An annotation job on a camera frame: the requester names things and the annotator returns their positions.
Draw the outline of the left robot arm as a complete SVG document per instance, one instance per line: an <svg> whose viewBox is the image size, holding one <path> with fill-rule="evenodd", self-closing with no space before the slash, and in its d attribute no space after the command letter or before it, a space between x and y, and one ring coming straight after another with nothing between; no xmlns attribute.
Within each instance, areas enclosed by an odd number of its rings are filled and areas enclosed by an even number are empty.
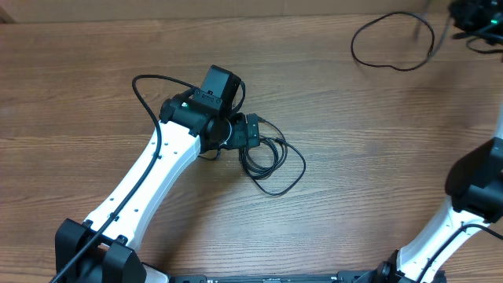
<svg viewBox="0 0 503 283"><path fill-rule="evenodd" d="M55 282L169 282L138 257L152 217L182 172L211 150L256 146L256 128L233 103L244 82L212 65L201 86L168 98L150 114L155 130L111 194L83 222L65 219L55 235Z"/></svg>

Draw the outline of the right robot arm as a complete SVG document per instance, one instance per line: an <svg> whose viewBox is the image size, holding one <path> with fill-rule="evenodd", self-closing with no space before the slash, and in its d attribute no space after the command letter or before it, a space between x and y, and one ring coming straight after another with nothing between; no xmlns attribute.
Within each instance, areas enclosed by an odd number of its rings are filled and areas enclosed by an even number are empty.
<svg viewBox="0 0 503 283"><path fill-rule="evenodd" d="M491 46L488 53L502 51L500 1L453 1L449 13L447 21L460 30L454 39L465 39L468 45L482 39ZM445 192L445 202L426 227L358 281L444 282L442 265L471 236L484 231L502 237L489 227L502 217L501 127L489 141L451 167Z"/></svg>

